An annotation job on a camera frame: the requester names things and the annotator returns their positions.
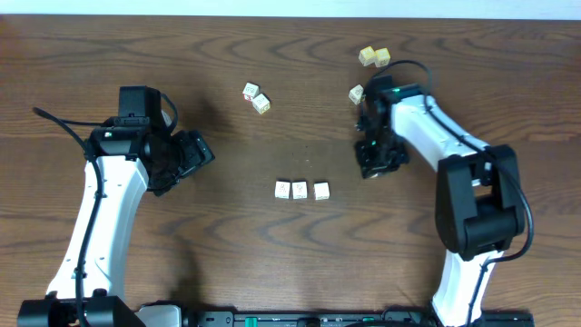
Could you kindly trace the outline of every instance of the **wooden cube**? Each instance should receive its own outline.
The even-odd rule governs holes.
[[[359,52],[359,60],[364,66],[373,64],[375,62],[375,51],[368,46]]]
[[[389,59],[391,59],[391,56],[389,55],[388,48],[379,49],[375,52],[376,67],[383,67],[385,65],[388,65]]]
[[[274,189],[274,196],[280,199],[288,199],[289,193],[291,192],[291,183],[289,182],[277,182]]]
[[[264,114],[264,112],[271,109],[271,102],[264,94],[260,94],[252,100],[252,106],[259,114]]]
[[[315,200],[329,199],[329,183],[315,184]]]
[[[295,182],[292,184],[293,199],[306,199],[308,194],[307,182]]]
[[[244,95],[244,100],[252,101],[258,95],[259,87],[258,85],[247,83],[244,87],[242,94]]]
[[[349,91],[349,99],[357,105],[361,102],[361,98],[363,97],[363,86],[357,85]]]

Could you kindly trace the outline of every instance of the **cable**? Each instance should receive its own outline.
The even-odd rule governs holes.
[[[525,255],[525,253],[527,253],[528,250],[530,249],[531,244],[533,243],[533,238],[535,236],[535,224],[534,224],[534,220],[533,220],[533,213],[530,209],[530,205],[528,204],[527,197],[525,196],[525,193],[523,192],[522,188],[520,187],[520,184],[517,181],[517,179],[502,164],[500,164],[486,149],[482,150],[482,149],[478,148],[477,146],[475,146],[474,144],[472,144],[471,142],[467,141],[464,138],[464,136],[458,135],[456,132],[454,132],[454,130],[452,130],[449,126],[447,126],[444,122],[442,122],[432,112],[432,106],[428,104],[428,96],[429,96],[429,93],[430,93],[431,88],[432,88],[432,72],[427,66],[425,66],[421,62],[418,62],[415,60],[398,60],[396,62],[388,64],[383,69],[381,69],[379,72],[375,73],[371,77],[371,79],[373,79],[374,77],[377,77],[380,74],[383,74],[385,71],[387,71],[392,66],[397,65],[397,64],[413,64],[413,65],[420,67],[421,69],[424,70],[424,72],[426,72],[426,75],[428,76],[428,85],[427,85],[425,90],[422,90],[422,93],[423,93],[423,98],[424,98],[423,99],[424,106],[426,107],[426,111],[428,112],[428,114],[436,121],[436,123],[438,123],[448,133],[450,133],[452,136],[454,136],[459,142],[463,143],[465,146],[469,147],[477,154],[482,155],[486,161],[490,162],[490,164],[492,164],[494,167],[496,167],[497,170],[508,179],[508,182],[510,183],[510,185],[517,192],[518,197],[520,199],[520,202],[523,204],[523,209],[525,210],[525,213],[527,216],[527,239],[525,240],[523,247],[518,252],[513,253],[509,256],[495,258],[495,259],[488,259],[488,260],[484,261],[484,263],[482,264],[482,268],[480,269],[480,275],[478,276],[478,281],[477,281],[476,287],[474,289],[474,293],[472,294],[472,300],[468,304],[468,317],[467,317],[466,327],[470,327],[470,325],[472,324],[472,321],[471,321],[472,320],[472,309],[474,308],[474,304],[476,303],[478,293],[480,292],[480,286],[482,285],[482,280],[484,279],[484,274],[488,271],[488,266],[491,263],[504,263],[504,262],[509,262],[509,261],[513,261],[515,259],[518,259],[521,256]]]
[[[175,126],[178,125],[178,108],[175,107],[175,104],[173,104],[172,100],[170,100],[170,98],[167,95],[162,94],[162,98],[163,98],[163,100],[165,100],[165,102],[173,110],[173,120],[172,120],[172,123],[169,126],[167,126],[168,133],[169,134],[172,134],[173,130],[175,129]]]
[[[75,274],[74,274],[74,295],[76,303],[77,318],[81,327],[88,327],[89,322],[84,317],[83,308],[83,276],[84,276],[84,260],[87,254],[87,248],[89,247],[89,241],[91,240],[91,233],[93,232],[94,222],[99,212],[99,205],[101,204],[101,199],[103,198],[103,179],[101,176],[101,170],[97,164],[96,158],[94,157],[93,151],[84,144],[83,140],[77,135],[69,126],[67,126],[63,120],[47,113],[43,109],[34,107],[33,112],[45,119],[55,122],[61,126],[67,133],[69,133],[74,140],[79,143],[85,154],[87,154],[88,161],[93,165],[94,175],[97,181],[97,192],[94,197],[93,209],[91,215],[89,216],[89,222],[87,223],[86,230],[84,232],[83,242],[81,243],[81,250],[79,251],[79,259],[76,264]]]
[[[76,122],[76,121],[71,121],[68,119],[61,119],[61,122],[65,123],[65,124],[75,124],[75,125],[79,125],[79,126],[101,126],[103,123],[93,123],[93,122]]]

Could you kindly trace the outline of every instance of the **wooden table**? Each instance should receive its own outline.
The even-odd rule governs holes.
[[[499,265],[486,308],[528,308],[577,326],[581,307],[581,23],[395,19],[4,16],[0,18],[0,323],[40,299],[63,260],[84,185],[78,145],[33,105],[73,120],[116,115],[121,85],[179,106],[216,160],[164,197],[146,194],[127,258],[126,302],[175,299],[239,310],[425,305],[444,246],[436,176],[418,154],[362,180],[348,91],[387,46],[435,74],[445,112],[517,152],[536,215],[530,253]],[[414,67],[401,83],[422,82]],[[272,108],[242,99],[247,81]],[[88,136],[90,129],[77,128]],[[273,197],[278,179],[330,183],[315,202]],[[515,251],[524,237],[514,241]]]

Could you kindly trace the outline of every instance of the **black bracket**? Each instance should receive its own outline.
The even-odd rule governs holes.
[[[210,147],[197,131],[172,135],[162,117],[162,95],[147,86],[119,89],[118,116],[93,129],[85,154],[124,155],[140,159],[149,175],[148,191],[160,196],[179,181],[214,159]]]
[[[421,92],[417,84],[394,86],[391,75],[375,77],[366,85],[366,105],[360,107],[359,121],[355,125],[358,131],[365,132],[365,140],[355,143],[363,178],[395,172],[402,164],[409,163],[403,139],[391,126],[391,106]]]
[[[145,327],[117,296],[85,298],[84,309],[92,327]],[[77,319],[75,300],[26,300],[18,313],[18,327],[68,327]]]
[[[486,150],[517,181],[517,156],[508,145]],[[472,181],[491,186],[476,197]],[[436,227],[447,249],[464,261],[475,255],[508,249],[525,228],[522,203],[505,175],[480,154],[452,155],[438,162]]]

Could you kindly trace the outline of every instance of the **black base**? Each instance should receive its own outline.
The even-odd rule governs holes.
[[[144,327],[137,316],[116,296],[84,299],[87,321],[93,327]],[[149,305],[174,304],[157,302]],[[392,306],[378,312],[187,312],[182,308],[183,327],[439,327],[437,317],[424,308]],[[20,327],[67,327],[76,320],[74,299],[24,301],[18,313]],[[474,327],[534,327],[527,312],[484,312]]]

